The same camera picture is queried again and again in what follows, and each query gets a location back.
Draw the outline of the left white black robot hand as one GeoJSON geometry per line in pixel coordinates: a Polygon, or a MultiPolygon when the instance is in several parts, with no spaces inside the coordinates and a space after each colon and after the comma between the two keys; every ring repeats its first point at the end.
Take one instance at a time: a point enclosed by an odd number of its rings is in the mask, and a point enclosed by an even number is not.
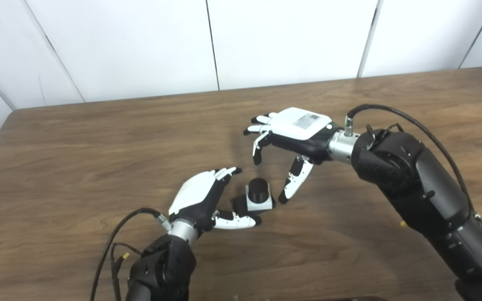
{"type": "Polygon", "coordinates": [[[183,183],[168,210],[169,221],[189,223],[198,234],[214,228],[239,230],[262,224],[259,216],[241,217],[227,210],[219,210],[218,202],[235,174],[242,172],[237,166],[204,171],[183,183]]]}

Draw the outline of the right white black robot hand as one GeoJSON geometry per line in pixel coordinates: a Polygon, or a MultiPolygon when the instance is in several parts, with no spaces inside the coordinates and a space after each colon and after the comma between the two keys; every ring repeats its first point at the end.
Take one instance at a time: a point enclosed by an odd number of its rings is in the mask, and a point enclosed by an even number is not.
{"type": "Polygon", "coordinates": [[[287,204],[315,165],[333,160],[330,141],[340,130],[342,127],[327,115],[287,108],[252,118],[243,135],[258,135],[252,149],[255,165],[262,162],[262,149],[268,145],[296,154],[279,195],[279,202],[287,204]]]}

